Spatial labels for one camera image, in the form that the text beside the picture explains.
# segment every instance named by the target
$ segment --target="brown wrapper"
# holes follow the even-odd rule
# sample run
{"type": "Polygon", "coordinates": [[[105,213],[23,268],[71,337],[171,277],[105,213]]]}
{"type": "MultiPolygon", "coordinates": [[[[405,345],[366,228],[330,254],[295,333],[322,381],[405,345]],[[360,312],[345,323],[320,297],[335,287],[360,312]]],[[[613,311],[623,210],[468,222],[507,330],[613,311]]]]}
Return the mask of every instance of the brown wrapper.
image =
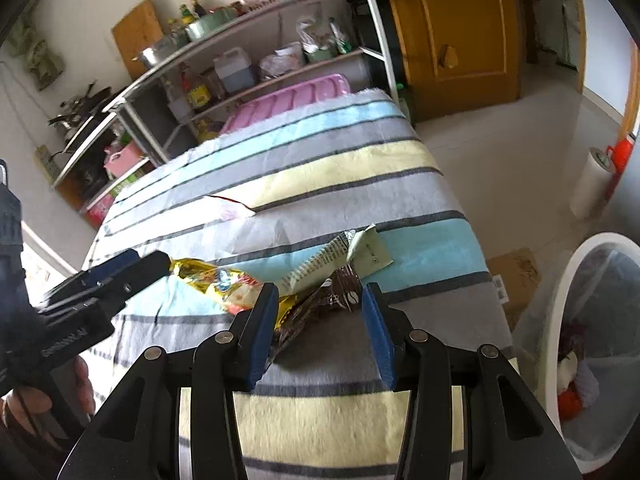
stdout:
{"type": "Polygon", "coordinates": [[[356,310],[362,284],[349,264],[340,267],[306,300],[293,306],[273,333],[267,368],[309,324],[330,310],[356,310]]]}

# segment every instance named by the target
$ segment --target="trash bin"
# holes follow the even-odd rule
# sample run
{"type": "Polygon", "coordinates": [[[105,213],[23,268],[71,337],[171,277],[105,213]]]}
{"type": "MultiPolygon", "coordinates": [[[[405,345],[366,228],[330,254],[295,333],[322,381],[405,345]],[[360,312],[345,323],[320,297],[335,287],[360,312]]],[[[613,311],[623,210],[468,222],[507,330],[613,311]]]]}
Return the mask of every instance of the trash bin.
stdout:
{"type": "Polygon", "coordinates": [[[535,393],[582,473],[612,459],[640,413],[640,247],[597,234],[540,283],[513,332],[524,381],[535,393]],[[581,360],[599,395],[560,422],[557,370],[561,328],[580,327],[581,360]]]}

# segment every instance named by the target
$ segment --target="shelf rack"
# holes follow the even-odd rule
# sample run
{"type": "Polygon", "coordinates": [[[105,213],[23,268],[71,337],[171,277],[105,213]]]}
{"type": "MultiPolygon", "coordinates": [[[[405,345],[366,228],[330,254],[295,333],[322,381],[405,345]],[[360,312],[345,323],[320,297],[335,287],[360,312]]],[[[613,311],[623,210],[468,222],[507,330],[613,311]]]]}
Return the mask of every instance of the shelf rack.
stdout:
{"type": "Polygon", "coordinates": [[[96,193],[91,199],[87,200],[84,205],[80,209],[80,214],[84,214],[89,209],[91,209],[94,205],[96,205],[100,200],[103,199],[107,193],[110,193],[118,184],[122,184],[125,180],[127,180],[131,175],[133,175],[137,170],[141,169],[146,163],[150,162],[148,156],[145,156],[140,159],[140,161],[132,166],[124,173],[122,176],[118,177],[115,180],[111,180],[106,186],[104,186],[98,193],[96,193]]]}
{"type": "Polygon", "coordinates": [[[331,65],[340,61],[344,61],[346,59],[351,59],[352,57],[356,57],[356,56],[362,56],[364,54],[364,50],[361,48],[356,48],[354,49],[352,52],[349,52],[348,54],[342,54],[341,56],[337,56],[337,57],[332,57],[331,59],[325,59],[323,61],[318,61],[315,63],[308,63],[305,66],[297,69],[297,70],[292,70],[291,72],[287,72],[286,74],[281,75],[280,77],[276,77],[274,79],[268,79],[267,81],[263,81],[262,83],[258,83],[255,86],[252,86],[251,88],[247,88],[246,90],[242,90],[241,92],[238,92],[237,94],[232,95],[231,97],[228,97],[227,99],[224,99],[222,101],[218,101],[217,103],[212,104],[209,108],[206,108],[206,110],[201,111],[200,113],[194,115],[193,117],[189,118],[188,121],[185,121],[182,123],[183,126],[186,126],[187,124],[193,122],[193,121],[198,121],[203,117],[208,116],[209,114],[213,113],[216,110],[219,110],[220,108],[223,108],[225,106],[228,106],[229,104],[232,104],[244,97],[248,97],[249,95],[253,94],[254,92],[259,92],[260,90],[264,90],[265,88],[269,88],[271,86],[277,85],[279,83],[282,83],[283,81],[286,81],[287,79],[290,79],[292,77],[295,77],[297,75],[306,73],[306,72],[311,72],[312,70],[316,70],[318,68],[322,68],[323,66],[327,66],[327,65],[331,65]]]}
{"type": "MultiPolygon", "coordinates": [[[[398,104],[398,92],[396,90],[396,78],[394,76],[393,67],[391,63],[391,54],[389,52],[388,43],[386,42],[385,30],[382,23],[382,18],[380,17],[380,10],[378,9],[378,4],[376,0],[367,0],[369,5],[369,10],[371,12],[371,17],[374,22],[374,27],[376,30],[376,34],[378,36],[378,41],[380,43],[381,52],[376,52],[371,50],[370,48],[360,47],[355,49],[353,52],[348,54],[343,54],[338,57],[334,57],[328,60],[310,63],[302,68],[295,70],[293,72],[287,73],[279,78],[268,80],[253,86],[247,90],[244,90],[236,95],[233,95],[223,101],[220,101],[216,104],[213,104],[207,110],[197,114],[192,117],[188,123],[179,124],[174,128],[169,138],[164,144],[161,144],[157,139],[153,132],[149,129],[145,121],[140,117],[138,112],[133,106],[133,99],[135,96],[139,95],[141,91],[145,88],[148,88],[151,83],[156,81],[162,74],[176,67],[178,63],[183,62],[189,59],[191,56],[196,55],[197,53],[203,51],[206,48],[210,48],[214,46],[216,43],[225,40],[229,36],[240,32],[241,30],[245,30],[248,27],[251,27],[257,20],[261,18],[265,18],[267,16],[271,16],[278,12],[281,12],[290,7],[296,6],[306,6],[309,4],[315,4],[318,2],[322,2],[324,0],[286,0],[283,2],[277,2],[268,6],[265,6],[261,9],[254,10],[245,14],[244,16],[240,16],[232,20],[231,22],[225,23],[220,28],[210,33],[208,36],[195,41],[193,43],[189,43],[186,46],[182,47],[177,52],[171,54],[171,56],[167,57],[165,60],[160,62],[157,66],[149,69],[142,76],[136,79],[133,83],[127,86],[123,91],[117,94],[114,98],[108,101],[108,104],[102,109],[103,112],[107,113],[107,116],[100,122],[100,124],[94,128],[94,130],[89,134],[89,136],[80,144],[78,149],[74,152],[71,158],[68,160],[65,167],[60,172],[60,175],[52,184],[52,187],[57,187],[71,172],[73,167],[78,163],[78,160],[86,153],[86,151],[91,147],[91,145],[102,135],[102,133],[113,123],[114,120],[123,121],[122,112],[126,112],[128,118],[130,119],[126,121],[127,131],[131,134],[134,141],[143,149],[146,154],[146,157],[140,161],[135,167],[133,167],[129,172],[127,172],[126,176],[124,175],[121,179],[116,179],[103,189],[101,189],[92,199],[87,201],[82,208],[82,211],[86,211],[90,209],[93,205],[100,201],[102,197],[104,197],[108,192],[110,192],[114,187],[116,187],[120,182],[125,180],[128,176],[133,174],[139,168],[141,168],[146,162],[151,162],[154,165],[158,166],[159,164],[163,164],[168,162],[171,157],[168,154],[167,147],[175,139],[176,135],[180,131],[181,126],[186,126],[189,123],[193,123],[213,111],[232,104],[244,97],[247,97],[254,92],[258,92],[265,88],[268,88],[272,85],[276,85],[286,81],[289,78],[293,78],[294,76],[300,75],[305,72],[309,72],[316,68],[320,68],[322,66],[326,66],[329,64],[341,62],[342,60],[353,58],[360,55],[367,55],[374,57],[376,59],[381,60],[385,65],[386,71],[386,79],[389,86],[389,93],[393,100],[398,104]]],[[[71,143],[78,138],[78,135],[81,133],[81,129],[76,132],[76,135],[72,139],[71,143]]]]}

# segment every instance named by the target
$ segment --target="paper towel roll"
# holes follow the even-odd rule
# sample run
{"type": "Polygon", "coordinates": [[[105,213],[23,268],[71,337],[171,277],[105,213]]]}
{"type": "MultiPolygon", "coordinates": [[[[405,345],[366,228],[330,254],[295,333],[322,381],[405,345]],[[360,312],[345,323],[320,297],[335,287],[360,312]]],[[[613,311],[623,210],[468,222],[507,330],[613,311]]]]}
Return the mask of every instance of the paper towel roll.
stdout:
{"type": "Polygon", "coordinates": [[[602,150],[589,149],[587,162],[569,200],[569,208],[576,218],[587,218],[593,213],[615,173],[616,168],[602,150]]]}

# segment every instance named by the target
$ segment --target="power strip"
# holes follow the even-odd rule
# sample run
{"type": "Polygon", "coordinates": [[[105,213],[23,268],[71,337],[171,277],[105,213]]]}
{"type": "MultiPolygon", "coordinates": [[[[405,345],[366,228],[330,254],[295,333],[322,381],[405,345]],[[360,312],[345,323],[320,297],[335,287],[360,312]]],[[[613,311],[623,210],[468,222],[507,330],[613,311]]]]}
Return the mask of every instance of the power strip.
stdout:
{"type": "Polygon", "coordinates": [[[46,147],[46,145],[41,145],[36,148],[36,151],[33,153],[33,158],[36,160],[36,163],[40,166],[40,169],[43,171],[47,180],[53,184],[58,176],[60,175],[60,167],[56,164],[55,160],[51,158],[51,152],[46,147]]]}

